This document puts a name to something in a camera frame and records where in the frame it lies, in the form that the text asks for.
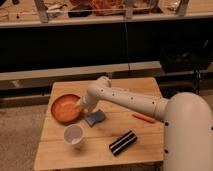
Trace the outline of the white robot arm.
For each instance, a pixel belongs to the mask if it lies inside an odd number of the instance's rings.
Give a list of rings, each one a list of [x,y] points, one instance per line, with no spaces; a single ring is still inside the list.
[[[182,92],[170,99],[119,90],[102,76],[77,102],[94,109],[100,100],[145,114],[164,124],[164,171],[213,171],[213,111],[199,95]]]

